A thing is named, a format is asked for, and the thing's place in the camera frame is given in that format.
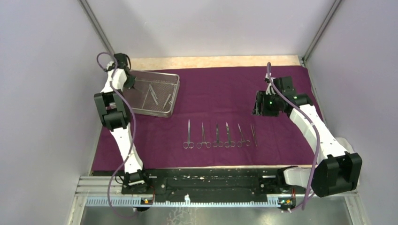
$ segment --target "maroon tablecloth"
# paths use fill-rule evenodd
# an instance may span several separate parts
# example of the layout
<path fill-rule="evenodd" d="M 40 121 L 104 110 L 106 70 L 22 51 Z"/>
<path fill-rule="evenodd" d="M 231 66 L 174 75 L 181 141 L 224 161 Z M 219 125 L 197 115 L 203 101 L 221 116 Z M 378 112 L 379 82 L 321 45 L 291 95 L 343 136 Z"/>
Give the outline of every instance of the maroon tablecloth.
<path fill-rule="evenodd" d="M 137 115 L 135 145 L 146 168 L 215 165 L 302 165 L 311 164 L 314 154 L 299 129 L 281 114 L 279 117 L 252 116 L 256 91 L 265 90 L 265 67 L 221 67 L 172 69 L 162 72 L 180 75 L 180 90 L 170 118 Z M 272 67 L 272 76 L 290 75 L 298 93 L 315 102 L 308 70 L 301 66 Z M 233 141 L 240 140 L 239 123 L 246 139 L 253 140 L 250 124 L 256 129 L 258 147 L 184 149 L 188 119 L 191 141 L 201 141 L 203 122 L 206 141 L 227 141 L 228 122 Z M 115 170 L 122 158 L 110 132 L 102 129 L 92 170 Z"/>

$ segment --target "scissors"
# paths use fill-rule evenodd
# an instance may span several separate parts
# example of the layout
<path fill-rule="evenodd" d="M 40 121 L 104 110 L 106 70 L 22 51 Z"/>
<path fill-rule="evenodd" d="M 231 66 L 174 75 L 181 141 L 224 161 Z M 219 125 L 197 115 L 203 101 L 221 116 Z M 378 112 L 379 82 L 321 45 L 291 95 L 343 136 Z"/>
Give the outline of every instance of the scissors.
<path fill-rule="evenodd" d="M 226 148 L 235 147 L 235 142 L 231 141 L 230 127 L 228 126 L 228 123 L 227 123 L 227 136 L 228 136 L 228 141 L 224 144 L 224 146 Z"/>
<path fill-rule="evenodd" d="M 237 142 L 237 147 L 238 147 L 238 148 L 242 147 L 243 143 L 246 143 L 246 146 L 250 146 L 250 141 L 249 141 L 249 140 L 246 140 L 245 137 L 243 136 L 243 132 L 242 132 L 242 130 L 240 129 L 240 125 L 237 124 L 237 126 L 239 127 L 239 132 L 240 132 L 240 135 L 242 136 L 242 140 L 239 141 L 239 142 Z"/>
<path fill-rule="evenodd" d="M 220 142 L 218 137 L 218 123 L 215 125 L 215 142 L 213 142 L 213 147 L 222 147 L 224 144 Z"/>
<path fill-rule="evenodd" d="M 205 144 L 206 147 L 210 148 L 211 147 L 211 143 L 210 142 L 206 142 L 206 138 L 205 138 L 205 129 L 203 128 L 203 123 L 202 123 L 202 142 L 197 143 L 196 147 L 198 149 L 202 148 L 202 145 Z"/>
<path fill-rule="evenodd" d="M 187 140 L 187 142 L 183 143 L 183 147 L 185 149 L 187 149 L 187 148 L 193 149 L 194 146 L 195 146 L 195 144 L 193 142 L 191 142 L 191 122 L 188 120 L 188 140 Z"/>

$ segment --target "mesh tray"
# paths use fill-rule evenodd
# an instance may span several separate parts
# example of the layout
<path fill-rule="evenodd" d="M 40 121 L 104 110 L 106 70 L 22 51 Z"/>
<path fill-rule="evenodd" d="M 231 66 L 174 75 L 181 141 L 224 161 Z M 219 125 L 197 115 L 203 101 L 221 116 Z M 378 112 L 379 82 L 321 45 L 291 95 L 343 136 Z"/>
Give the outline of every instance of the mesh tray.
<path fill-rule="evenodd" d="M 178 89 L 180 88 L 180 76 L 138 70 L 133 70 L 130 73 L 136 76 L 136 83 L 133 89 L 125 89 L 123 95 L 134 112 L 157 117 L 170 117 L 173 114 Z M 158 97 L 158 105 L 149 91 L 149 84 L 152 85 Z M 171 96 L 164 106 L 168 95 Z"/>

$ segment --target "purple cable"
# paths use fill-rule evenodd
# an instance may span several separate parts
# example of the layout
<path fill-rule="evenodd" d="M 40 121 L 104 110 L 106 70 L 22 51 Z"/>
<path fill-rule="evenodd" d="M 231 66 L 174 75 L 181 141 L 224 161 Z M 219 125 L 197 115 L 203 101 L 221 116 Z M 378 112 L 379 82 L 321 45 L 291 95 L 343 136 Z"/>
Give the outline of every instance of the purple cable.
<path fill-rule="evenodd" d="M 137 121 L 136 121 L 136 116 L 135 116 L 135 114 L 134 114 L 134 112 L 133 112 L 133 109 L 131 108 L 130 104 L 129 104 L 129 103 L 127 102 L 127 100 L 123 97 L 123 95 L 121 95 L 121 94 L 113 87 L 113 85 L 112 85 L 113 77 L 114 77 L 114 75 L 115 75 L 115 73 L 116 73 L 116 69 L 117 69 L 117 66 L 118 66 L 116 58 L 115 58 L 112 54 L 109 54 L 109 53 L 107 53 L 107 52 L 101 52 L 100 54 L 98 54 L 98 55 L 97 55 L 97 63 L 98 63 L 98 65 L 99 65 L 99 67 L 101 67 L 101 69 L 103 69 L 103 70 L 105 70 L 105 68 L 101 65 L 101 63 L 100 63 L 100 61 L 99 61 L 100 55 L 103 55 L 103 54 L 109 55 L 109 56 L 113 59 L 113 61 L 115 62 L 115 69 L 113 70 L 112 75 L 111 75 L 110 87 L 112 88 L 112 90 L 113 90 L 114 92 L 116 92 L 116 94 L 117 94 L 117 95 L 122 99 L 122 101 L 127 105 L 127 107 L 128 107 L 129 110 L 130 110 L 130 113 L 131 113 L 131 115 L 132 115 L 132 117 L 133 117 L 133 122 L 134 122 L 134 124 L 133 124 L 133 136 L 132 136 L 132 141 L 131 141 L 129 153 L 128 153 L 126 159 L 122 162 L 122 164 L 120 164 L 120 166 L 119 166 L 119 167 L 115 170 L 115 172 L 112 174 L 111 179 L 109 180 L 108 190 L 107 190 L 107 198 L 108 198 L 109 207 L 111 207 L 111 209 L 113 210 L 113 212 L 114 212 L 117 216 L 119 216 L 119 217 L 121 217 L 121 218 L 130 219 L 130 218 L 134 218 L 135 216 L 137 216 L 137 214 L 135 213 L 133 216 L 128 216 L 128 217 L 127 217 L 127 216 L 122 216 L 122 215 L 120 215 L 120 214 L 116 211 L 116 209 L 112 206 L 111 197 L 110 197 L 110 191 L 111 191 L 111 185 L 112 185 L 112 181 L 113 181 L 114 177 L 116 176 L 117 172 L 122 168 L 122 166 L 124 166 L 124 164 L 126 164 L 127 160 L 128 160 L 129 157 L 130 157 L 131 151 L 133 150 L 134 138 L 135 138 L 135 136 L 136 136 L 136 129 L 137 129 Z"/>
<path fill-rule="evenodd" d="M 308 122 L 309 122 L 310 124 L 313 124 L 313 122 L 312 122 L 311 118 L 309 118 L 309 116 L 307 116 L 298 106 L 296 106 L 296 105 L 293 104 L 291 101 L 289 101 L 289 100 L 278 90 L 278 88 L 276 88 L 276 86 L 274 85 L 274 82 L 273 82 L 272 79 L 271 79 L 271 63 L 270 63 L 270 62 L 267 63 L 267 76 L 268 76 L 268 79 L 269 79 L 269 81 L 270 81 L 270 83 L 271 83 L 271 85 L 272 85 L 272 88 L 278 93 L 278 95 L 279 95 L 283 100 L 285 100 L 289 105 L 291 105 L 293 108 L 295 108 L 299 113 L 301 113 L 301 114 L 308 120 Z M 297 206 L 296 206 L 294 209 L 292 209 L 291 211 L 297 209 L 300 205 L 302 205 L 301 208 L 302 208 L 302 210 L 304 210 L 305 207 L 306 207 L 307 201 L 314 195 L 314 193 L 313 193 L 310 197 L 308 197 L 308 195 L 309 195 L 309 193 L 310 193 L 312 178 L 314 177 L 315 166 L 316 166 L 316 160 L 317 160 L 318 155 L 319 155 L 319 148 L 320 148 L 320 146 L 321 146 L 321 139 L 320 139 L 319 132 L 318 132 L 318 129 L 316 128 L 316 126 L 313 125 L 312 127 L 314 128 L 315 135 L 316 135 L 316 148 L 315 148 L 314 160 L 313 160 L 313 162 L 312 162 L 312 167 L 311 167 L 311 171 L 310 171 L 310 177 L 309 177 L 309 179 L 308 179 L 308 183 L 307 183 L 307 187 L 306 187 L 306 194 L 304 195 L 304 200 L 303 200 L 303 202 L 300 203 L 299 205 L 297 205 Z"/>

